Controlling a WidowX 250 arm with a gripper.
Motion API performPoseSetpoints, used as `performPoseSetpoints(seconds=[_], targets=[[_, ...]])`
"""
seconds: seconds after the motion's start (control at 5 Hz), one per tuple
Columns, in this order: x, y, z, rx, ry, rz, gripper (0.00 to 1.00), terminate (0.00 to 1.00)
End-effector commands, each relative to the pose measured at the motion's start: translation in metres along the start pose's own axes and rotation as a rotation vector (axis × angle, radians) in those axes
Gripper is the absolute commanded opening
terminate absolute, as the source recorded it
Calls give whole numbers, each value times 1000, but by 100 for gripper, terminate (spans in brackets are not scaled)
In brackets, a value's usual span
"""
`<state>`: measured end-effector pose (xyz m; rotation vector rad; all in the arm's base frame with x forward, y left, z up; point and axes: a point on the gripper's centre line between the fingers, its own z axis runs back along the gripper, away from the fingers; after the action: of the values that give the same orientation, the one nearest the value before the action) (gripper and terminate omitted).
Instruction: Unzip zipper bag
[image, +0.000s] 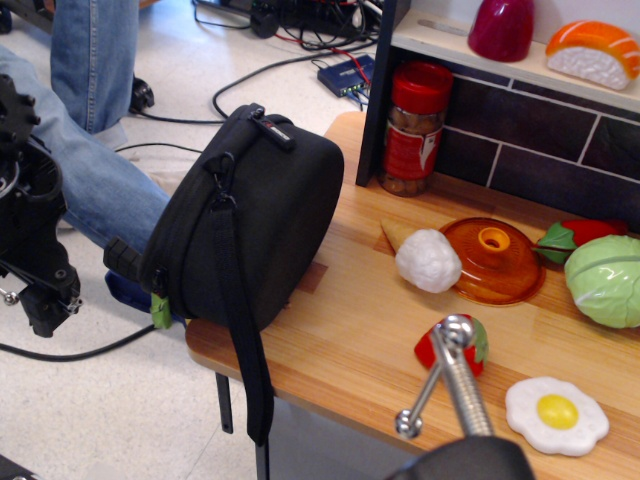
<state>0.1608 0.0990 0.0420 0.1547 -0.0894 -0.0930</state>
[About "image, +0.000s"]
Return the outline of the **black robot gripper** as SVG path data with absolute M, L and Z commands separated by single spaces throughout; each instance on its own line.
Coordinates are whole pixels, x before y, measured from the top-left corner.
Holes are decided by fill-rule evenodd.
M 58 241 L 66 212 L 61 168 L 33 134 L 35 98 L 1 76 L 1 265 L 25 287 L 19 299 L 33 332 L 51 338 L 83 301 L 80 281 Z

